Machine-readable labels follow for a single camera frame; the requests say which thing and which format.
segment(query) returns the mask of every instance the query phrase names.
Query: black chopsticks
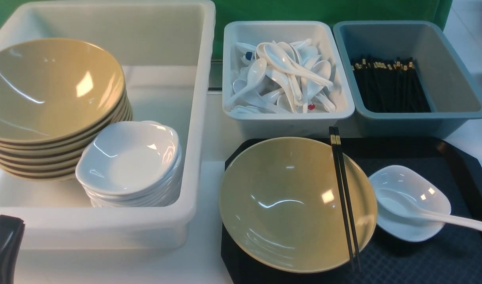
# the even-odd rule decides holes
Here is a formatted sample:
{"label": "black chopsticks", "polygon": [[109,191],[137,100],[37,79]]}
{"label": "black chopsticks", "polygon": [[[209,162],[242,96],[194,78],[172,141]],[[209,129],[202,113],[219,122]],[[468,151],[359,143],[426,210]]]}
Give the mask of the black chopsticks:
{"label": "black chopsticks", "polygon": [[432,112],[412,57],[396,61],[361,56],[351,61],[365,108],[376,113]]}
{"label": "black chopsticks", "polygon": [[351,238],[349,228],[351,226],[351,234],[353,236],[353,246],[356,252],[356,262],[358,271],[361,272],[360,266],[360,250],[358,249],[358,240],[356,239],[355,221],[353,220],[353,208],[351,207],[351,198],[349,196],[348,181],[346,177],[346,169],[344,167],[344,157],[342,154],[341,137],[339,136],[339,128],[329,127],[330,144],[332,146],[332,156],[334,158],[334,167],[337,177],[337,187],[339,188],[339,199],[341,201],[342,216],[344,219],[344,229],[346,230],[346,238],[348,243],[349,260],[351,268],[355,271],[353,263],[353,250],[351,247]]}

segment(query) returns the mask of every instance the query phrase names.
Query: stack of white dishes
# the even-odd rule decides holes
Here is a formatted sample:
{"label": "stack of white dishes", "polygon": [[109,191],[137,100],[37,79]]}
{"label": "stack of white dishes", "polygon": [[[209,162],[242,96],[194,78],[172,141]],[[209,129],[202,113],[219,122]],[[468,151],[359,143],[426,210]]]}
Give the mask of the stack of white dishes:
{"label": "stack of white dishes", "polygon": [[154,121],[111,124],[85,149],[76,178],[93,207],[163,207],[180,194],[178,133]]}
{"label": "stack of white dishes", "polygon": [[132,120],[122,67],[84,41],[46,38],[0,51],[0,168],[30,180],[74,178],[107,125]]}

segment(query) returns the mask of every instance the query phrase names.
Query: black object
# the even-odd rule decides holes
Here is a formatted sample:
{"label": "black object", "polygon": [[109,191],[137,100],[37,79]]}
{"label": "black object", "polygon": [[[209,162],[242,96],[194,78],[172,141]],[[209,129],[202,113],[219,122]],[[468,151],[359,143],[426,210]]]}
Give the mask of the black object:
{"label": "black object", "polygon": [[0,216],[0,284],[13,283],[24,230],[23,220],[5,215]]}
{"label": "black object", "polygon": [[356,252],[356,260],[358,262],[358,271],[362,271],[360,267],[360,253],[358,249],[358,241],[356,240],[355,222],[353,220],[353,210],[351,208],[351,199],[349,197],[349,187],[344,169],[344,158],[342,155],[341,138],[339,136],[339,128],[329,127],[330,143],[332,146],[332,157],[334,159],[334,170],[336,172],[337,189],[339,190],[339,199],[341,202],[342,218],[344,220],[344,230],[346,232],[346,242],[348,244],[349,261],[351,269],[355,270],[353,264],[353,249],[351,248],[351,238],[349,237],[349,223],[351,224],[351,235]]}
{"label": "black object", "polygon": [[[243,143],[225,166],[261,141]],[[467,153],[430,137],[343,138],[341,143],[368,176],[389,165],[409,167],[446,194],[452,214],[482,221],[482,168]],[[459,226],[445,225],[421,243],[376,228],[362,251],[361,274],[349,265],[307,275],[284,272],[252,259],[225,228],[221,235],[221,257],[234,284],[482,284],[482,233]]]}
{"label": "black object", "polygon": [[396,62],[362,57],[351,62],[366,108],[377,113],[431,112],[413,58]]}

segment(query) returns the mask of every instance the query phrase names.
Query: stack of yellow bowls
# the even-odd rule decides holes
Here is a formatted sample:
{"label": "stack of yellow bowls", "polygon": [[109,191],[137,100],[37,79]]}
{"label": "stack of yellow bowls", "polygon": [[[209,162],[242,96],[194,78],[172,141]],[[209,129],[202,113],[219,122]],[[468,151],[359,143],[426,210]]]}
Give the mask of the stack of yellow bowls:
{"label": "stack of yellow bowls", "polygon": [[66,180],[107,125],[132,120],[122,67],[84,41],[46,38],[0,51],[0,168]]}

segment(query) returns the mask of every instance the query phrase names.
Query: spoon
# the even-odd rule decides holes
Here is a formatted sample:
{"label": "spoon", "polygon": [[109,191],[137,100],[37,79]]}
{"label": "spoon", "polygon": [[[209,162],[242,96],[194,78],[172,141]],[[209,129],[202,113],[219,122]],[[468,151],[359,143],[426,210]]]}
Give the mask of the spoon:
{"label": "spoon", "polygon": [[408,219],[443,222],[482,232],[482,222],[425,210],[392,189],[376,190],[376,199],[389,212]]}
{"label": "spoon", "polygon": [[262,113],[256,106],[235,106],[232,112],[235,113]]}
{"label": "spoon", "polygon": [[327,86],[329,90],[331,90],[333,86],[331,81],[314,74],[313,72],[295,63],[295,61],[292,61],[284,50],[273,43],[264,43],[263,45],[259,45],[257,47],[257,53],[259,54],[260,58],[265,58],[268,63],[273,65],[280,72],[311,79],[319,84]]}
{"label": "spoon", "polygon": [[303,65],[303,61],[302,61],[302,56],[300,56],[300,52],[293,46],[293,45],[289,45],[292,50],[293,50],[293,54],[295,54],[295,62],[299,65]]}
{"label": "spoon", "polygon": [[[328,80],[330,78],[330,74],[332,72],[332,66],[331,66],[330,62],[328,62],[327,60],[322,60],[322,61],[319,61],[318,63],[316,63],[315,66],[313,66],[313,68],[311,68],[311,71],[313,73],[315,73],[319,76],[322,76],[323,78]],[[302,82],[302,88],[305,89],[305,93],[307,95],[307,98],[310,100],[313,97],[315,97],[315,95],[319,91],[321,91],[324,88],[324,86],[320,85],[316,82],[306,80],[306,82]]]}
{"label": "spoon", "polygon": [[264,79],[266,75],[267,61],[263,58],[257,59],[249,68],[246,86],[236,92],[230,99],[227,100],[226,105],[231,108],[237,99],[242,95],[246,95],[251,90],[255,89]]}
{"label": "spoon", "polygon": [[306,60],[308,58],[315,57],[318,55],[319,55],[318,49],[316,47],[313,47],[312,45],[300,51],[300,56],[302,57],[303,60]]}
{"label": "spoon", "polygon": [[288,99],[284,96],[280,96],[278,98],[278,100],[276,101],[276,105],[284,110],[290,109],[290,103],[288,102]]}
{"label": "spoon", "polygon": [[296,50],[302,50],[302,49],[305,49],[306,47],[310,46],[312,42],[313,42],[313,40],[308,38],[308,39],[303,40],[303,41],[296,41],[295,43],[290,43],[290,45],[295,47]]}
{"label": "spoon", "polygon": [[[288,76],[284,73],[279,72],[278,70],[275,70],[273,66],[267,66],[266,70],[266,75],[269,77],[272,81],[275,81],[286,94],[286,98],[288,99],[288,102],[293,102],[293,92],[290,88],[290,81],[288,80]],[[297,112],[297,106],[295,104],[290,103],[290,111],[292,113]]]}
{"label": "spoon", "polygon": [[[288,57],[295,61],[295,53],[293,52],[293,48],[288,44],[283,41],[277,44],[278,47],[280,47],[282,50],[286,52],[286,55]],[[290,80],[290,88],[292,88],[293,92],[293,102],[295,103],[296,106],[302,106],[302,102],[306,102],[305,100],[302,99],[302,91],[300,90],[300,85],[299,82],[297,81],[297,77],[292,74],[288,74],[288,79]]]}
{"label": "spoon", "polygon": [[255,54],[257,51],[256,46],[249,45],[248,43],[236,43],[235,46],[242,54],[246,54],[247,52],[253,52],[253,54]]}
{"label": "spoon", "polygon": [[335,104],[323,93],[323,90],[319,91],[316,95],[315,98],[318,100],[318,102],[321,102],[323,105],[323,108],[327,112],[335,112],[336,111],[336,106]]}
{"label": "spoon", "polygon": [[[234,93],[240,92],[246,88],[247,84],[248,83],[243,79],[237,79],[232,84],[232,90],[234,90]],[[251,104],[257,108],[266,109],[274,113],[288,113],[288,111],[264,101],[260,97],[260,94],[255,90],[249,91],[246,95],[244,95],[243,99],[248,104]]]}
{"label": "spoon", "polygon": [[273,90],[272,92],[268,92],[267,94],[262,96],[262,99],[268,102],[269,104],[275,104],[279,97],[284,94],[283,88],[279,88],[277,90]]}

